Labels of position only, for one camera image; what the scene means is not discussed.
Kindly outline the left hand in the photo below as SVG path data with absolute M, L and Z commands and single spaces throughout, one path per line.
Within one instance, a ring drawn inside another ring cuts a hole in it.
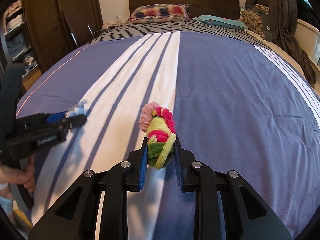
M 28 165 L 24 171 L 1 164 L 1 185 L 23 185 L 25 189 L 33 193 L 35 191 L 34 157 L 34 155 L 29 157 Z

